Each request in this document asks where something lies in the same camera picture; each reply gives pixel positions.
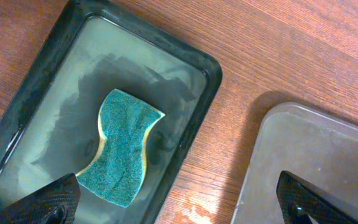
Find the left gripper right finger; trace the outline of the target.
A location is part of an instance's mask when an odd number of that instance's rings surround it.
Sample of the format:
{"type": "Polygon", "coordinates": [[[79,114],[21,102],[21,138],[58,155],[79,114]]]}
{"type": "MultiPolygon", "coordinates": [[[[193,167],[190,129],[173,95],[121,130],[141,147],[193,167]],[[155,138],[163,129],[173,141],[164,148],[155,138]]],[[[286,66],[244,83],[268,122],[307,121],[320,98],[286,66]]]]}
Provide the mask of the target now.
{"type": "Polygon", "coordinates": [[[285,224],[358,223],[323,197],[324,191],[297,175],[283,170],[276,195],[285,224]]]}

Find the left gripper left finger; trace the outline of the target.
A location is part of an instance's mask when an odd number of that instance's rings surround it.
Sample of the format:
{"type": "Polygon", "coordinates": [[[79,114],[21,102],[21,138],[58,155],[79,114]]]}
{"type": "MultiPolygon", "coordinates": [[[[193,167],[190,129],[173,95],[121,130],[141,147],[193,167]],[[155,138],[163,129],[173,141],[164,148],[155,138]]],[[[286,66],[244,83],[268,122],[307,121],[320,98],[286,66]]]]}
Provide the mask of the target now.
{"type": "Polygon", "coordinates": [[[73,223],[80,186],[71,173],[0,210],[0,223],[73,223]]]}

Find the green yellow sponge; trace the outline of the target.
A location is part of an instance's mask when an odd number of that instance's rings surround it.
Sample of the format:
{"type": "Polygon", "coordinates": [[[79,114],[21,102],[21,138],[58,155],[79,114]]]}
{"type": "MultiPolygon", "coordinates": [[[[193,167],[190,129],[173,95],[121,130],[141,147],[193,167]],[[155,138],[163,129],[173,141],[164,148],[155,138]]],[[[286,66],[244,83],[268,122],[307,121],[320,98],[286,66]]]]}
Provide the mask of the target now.
{"type": "Polygon", "coordinates": [[[99,146],[92,161],[76,174],[95,196],[128,207],[145,179],[147,139],[165,114],[121,90],[111,91],[98,112],[99,146]]]}

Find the brown serving tray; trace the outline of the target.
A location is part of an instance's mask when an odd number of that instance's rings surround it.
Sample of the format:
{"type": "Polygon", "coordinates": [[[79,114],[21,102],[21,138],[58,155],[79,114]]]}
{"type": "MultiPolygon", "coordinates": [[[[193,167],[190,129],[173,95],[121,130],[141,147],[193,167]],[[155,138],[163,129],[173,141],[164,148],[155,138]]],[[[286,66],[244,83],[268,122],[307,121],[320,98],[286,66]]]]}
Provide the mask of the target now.
{"type": "Polygon", "coordinates": [[[283,170],[358,208],[358,126],[297,103],[269,110],[232,223],[283,223],[276,196],[283,170]]]}

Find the black water tray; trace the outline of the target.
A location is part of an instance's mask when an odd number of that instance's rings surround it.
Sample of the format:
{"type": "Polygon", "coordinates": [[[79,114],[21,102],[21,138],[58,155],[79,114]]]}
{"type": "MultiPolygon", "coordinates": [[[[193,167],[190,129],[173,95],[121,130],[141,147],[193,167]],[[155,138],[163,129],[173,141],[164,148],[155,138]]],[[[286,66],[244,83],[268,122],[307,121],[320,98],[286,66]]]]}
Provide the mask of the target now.
{"type": "Polygon", "coordinates": [[[109,1],[69,1],[0,120],[0,210],[85,168],[119,89],[164,113],[126,208],[81,190],[75,223],[153,223],[223,77],[210,55],[109,1]]]}

